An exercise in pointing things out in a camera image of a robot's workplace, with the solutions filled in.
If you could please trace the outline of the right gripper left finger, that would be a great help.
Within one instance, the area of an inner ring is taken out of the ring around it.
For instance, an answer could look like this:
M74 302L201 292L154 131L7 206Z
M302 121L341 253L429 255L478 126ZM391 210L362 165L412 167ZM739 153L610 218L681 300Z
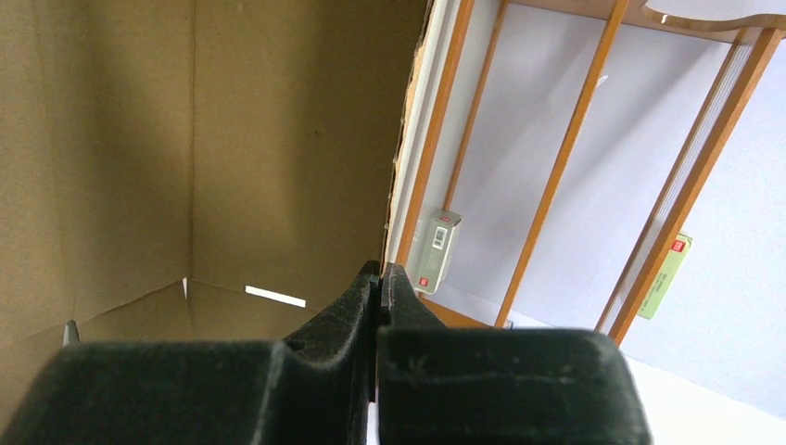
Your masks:
M381 266L280 340L83 342L38 373L5 444L362 444Z

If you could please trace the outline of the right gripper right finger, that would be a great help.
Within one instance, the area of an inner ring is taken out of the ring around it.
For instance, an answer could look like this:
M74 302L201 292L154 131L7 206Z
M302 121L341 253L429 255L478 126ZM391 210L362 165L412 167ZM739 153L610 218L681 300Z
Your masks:
M377 334L384 444L649 444L625 358L586 329L450 328L386 267Z

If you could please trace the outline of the brown cardboard box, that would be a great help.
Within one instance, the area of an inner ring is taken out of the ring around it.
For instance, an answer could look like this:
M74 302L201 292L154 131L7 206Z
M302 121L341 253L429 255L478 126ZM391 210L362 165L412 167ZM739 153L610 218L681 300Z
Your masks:
M385 254L432 1L5 1L1 423L62 346L281 337Z

